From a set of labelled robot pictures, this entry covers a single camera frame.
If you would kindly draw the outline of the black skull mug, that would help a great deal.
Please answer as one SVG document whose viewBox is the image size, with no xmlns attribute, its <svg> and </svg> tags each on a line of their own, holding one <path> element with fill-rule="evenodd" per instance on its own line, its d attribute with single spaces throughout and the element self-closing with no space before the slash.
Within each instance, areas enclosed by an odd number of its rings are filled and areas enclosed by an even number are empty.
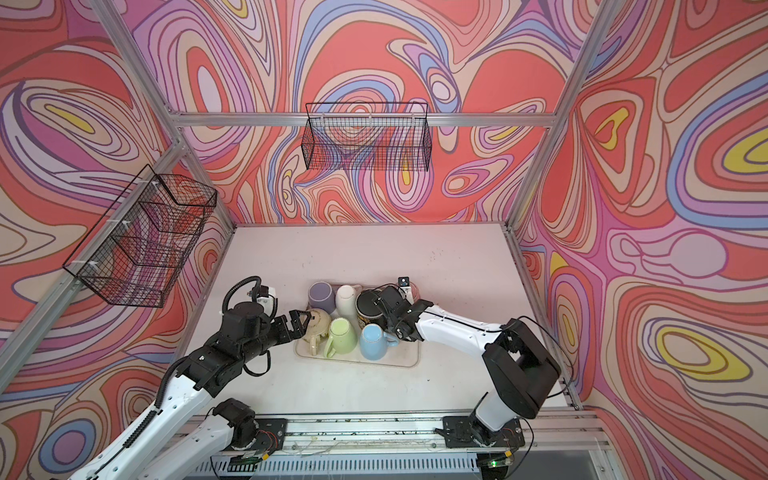
<svg viewBox="0 0 768 480">
<path fill-rule="evenodd" d="M 387 330 L 387 321 L 381 307 L 376 303 L 382 292 L 382 288 L 369 288 L 360 292 L 356 299 L 357 321 L 360 330 L 367 325 L 378 325 L 382 330 Z"/>
</svg>

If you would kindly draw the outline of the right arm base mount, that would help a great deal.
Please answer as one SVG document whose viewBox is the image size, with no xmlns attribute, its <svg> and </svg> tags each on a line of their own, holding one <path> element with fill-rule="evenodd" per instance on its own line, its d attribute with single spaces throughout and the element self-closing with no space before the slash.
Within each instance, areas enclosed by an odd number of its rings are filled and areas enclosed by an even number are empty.
<svg viewBox="0 0 768 480">
<path fill-rule="evenodd" d="M 444 416 L 434 433 L 444 439 L 447 448 L 506 448 L 516 451 L 526 444 L 518 419 L 492 431 L 471 415 Z"/>
</svg>

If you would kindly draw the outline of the light blue mug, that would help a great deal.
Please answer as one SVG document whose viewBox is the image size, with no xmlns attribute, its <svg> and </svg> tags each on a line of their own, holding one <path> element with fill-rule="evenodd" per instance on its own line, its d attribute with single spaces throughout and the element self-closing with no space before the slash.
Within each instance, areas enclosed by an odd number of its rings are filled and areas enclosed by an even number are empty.
<svg viewBox="0 0 768 480">
<path fill-rule="evenodd" d="M 371 323 L 366 325 L 359 338 L 361 355 L 369 361 L 381 360 L 390 347 L 399 345 L 399 339 L 385 332 L 379 325 Z"/>
</svg>

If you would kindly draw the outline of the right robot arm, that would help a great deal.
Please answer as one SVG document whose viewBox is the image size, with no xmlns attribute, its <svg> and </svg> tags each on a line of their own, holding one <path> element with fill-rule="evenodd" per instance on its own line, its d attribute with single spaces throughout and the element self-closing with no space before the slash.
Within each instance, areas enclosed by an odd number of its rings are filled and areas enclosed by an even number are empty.
<svg viewBox="0 0 768 480">
<path fill-rule="evenodd" d="M 449 448 L 494 447 L 521 419 L 537 417 L 561 368 L 522 320 L 491 324 L 450 313 L 437 304 L 409 301 L 402 288 L 373 291 L 385 331 L 405 342 L 430 342 L 482 360 L 494 390 L 466 416 L 446 416 L 436 430 Z"/>
</svg>

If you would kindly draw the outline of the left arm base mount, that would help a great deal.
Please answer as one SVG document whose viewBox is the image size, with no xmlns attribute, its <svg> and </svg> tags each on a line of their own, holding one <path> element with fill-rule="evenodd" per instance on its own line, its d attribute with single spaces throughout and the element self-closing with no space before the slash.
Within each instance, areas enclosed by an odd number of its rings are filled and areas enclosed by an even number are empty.
<svg viewBox="0 0 768 480">
<path fill-rule="evenodd" d="M 221 416 L 214 416 L 211 420 L 223 426 L 223 433 L 214 435 L 221 445 L 219 451 L 255 451 L 273 454 L 283 449 L 288 426 L 286 418 L 267 417 L 231 421 Z"/>
</svg>

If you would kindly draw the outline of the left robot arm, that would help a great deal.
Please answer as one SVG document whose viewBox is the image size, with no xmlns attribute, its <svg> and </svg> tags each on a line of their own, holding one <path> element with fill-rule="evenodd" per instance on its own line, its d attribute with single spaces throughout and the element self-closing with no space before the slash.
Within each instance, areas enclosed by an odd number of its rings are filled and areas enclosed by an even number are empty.
<svg viewBox="0 0 768 480">
<path fill-rule="evenodd" d="M 263 457 L 280 445 L 260 427 L 245 403 L 227 399 L 175 445 L 169 442 L 196 412 L 213 401 L 241 374 L 257 372 L 248 362 L 269 358 L 271 348 L 301 339 L 308 311 L 278 312 L 279 301 L 258 276 L 231 287 L 222 301 L 221 325 L 192 353 L 177 359 L 163 374 L 155 400 L 89 463 L 75 479 L 182 479 L 203 460 L 233 448 Z"/>
</svg>

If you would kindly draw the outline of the pink mug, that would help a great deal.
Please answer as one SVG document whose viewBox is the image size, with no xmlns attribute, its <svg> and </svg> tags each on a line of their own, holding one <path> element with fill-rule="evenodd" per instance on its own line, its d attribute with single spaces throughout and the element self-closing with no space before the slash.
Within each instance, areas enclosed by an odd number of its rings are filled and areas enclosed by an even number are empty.
<svg viewBox="0 0 768 480">
<path fill-rule="evenodd" d="M 406 291 L 406 298 L 410 303 L 415 303 L 421 298 L 419 289 L 415 283 L 410 283 L 404 290 Z"/>
</svg>

